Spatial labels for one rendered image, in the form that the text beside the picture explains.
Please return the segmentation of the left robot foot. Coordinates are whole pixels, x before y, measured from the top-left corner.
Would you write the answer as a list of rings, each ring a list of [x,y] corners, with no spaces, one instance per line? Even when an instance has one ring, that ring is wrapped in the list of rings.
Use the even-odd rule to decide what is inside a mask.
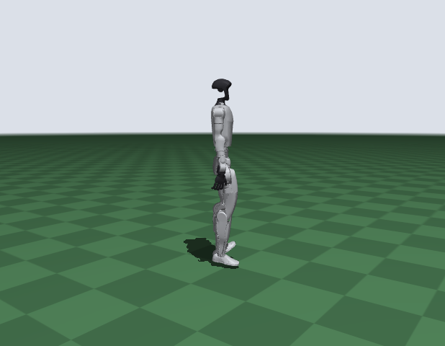
[[[227,248],[226,248],[226,250],[225,250],[225,253],[226,253],[226,252],[229,252],[235,245],[236,245],[236,243],[235,243],[234,241],[228,243],[228,244],[227,244]],[[218,250],[219,250],[219,248],[218,248]],[[215,253],[219,253],[218,250],[217,250],[217,248],[216,248],[216,250],[213,251],[212,255],[214,255]]]

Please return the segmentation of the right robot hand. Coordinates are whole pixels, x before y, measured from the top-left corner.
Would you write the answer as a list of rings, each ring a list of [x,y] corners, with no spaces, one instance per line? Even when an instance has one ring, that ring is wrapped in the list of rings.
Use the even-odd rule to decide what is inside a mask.
[[[212,189],[214,189],[214,190],[222,190],[224,188],[224,183],[225,183],[225,185],[227,184],[227,180],[226,180],[225,175],[224,175],[225,171],[224,172],[220,172],[220,166],[219,165],[217,166],[217,173],[218,173],[218,175],[215,178],[214,186],[211,187]],[[222,187],[221,187],[221,185],[222,185]]]

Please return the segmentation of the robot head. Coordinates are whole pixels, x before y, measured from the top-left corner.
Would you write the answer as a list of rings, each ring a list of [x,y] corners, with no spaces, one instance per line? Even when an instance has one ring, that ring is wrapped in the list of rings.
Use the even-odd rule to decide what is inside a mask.
[[[225,105],[225,100],[227,100],[227,101],[229,100],[228,89],[230,88],[231,85],[232,85],[231,82],[226,79],[217,79],[212,83],[213,89],[217,89],[219,92],[223,92],[223,90],[224,90],[224,93],[225,93],[224,97],[217,99],[217,102],[215,105],[218,105],[219,102],[223,102]]]

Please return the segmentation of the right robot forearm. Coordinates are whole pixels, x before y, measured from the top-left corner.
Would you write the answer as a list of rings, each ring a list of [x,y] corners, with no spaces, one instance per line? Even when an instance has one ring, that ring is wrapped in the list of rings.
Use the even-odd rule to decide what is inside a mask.
[[[220,172],[226,170],[226,158],[225,158],[225,139],[222,136],[217,137],[215,143],[215,151],[217,153],[217,165],[220,166]]]

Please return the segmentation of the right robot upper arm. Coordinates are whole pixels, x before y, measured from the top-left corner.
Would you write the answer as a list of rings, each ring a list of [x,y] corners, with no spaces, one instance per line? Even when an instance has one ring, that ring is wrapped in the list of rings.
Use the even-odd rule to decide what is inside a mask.
[[[214,119],[214,142],[216,143],[217,137],[222,136],[221,133],[223,131],[225,109],[223,107],[216,107],[215,109],[213,109],[212,116]]]

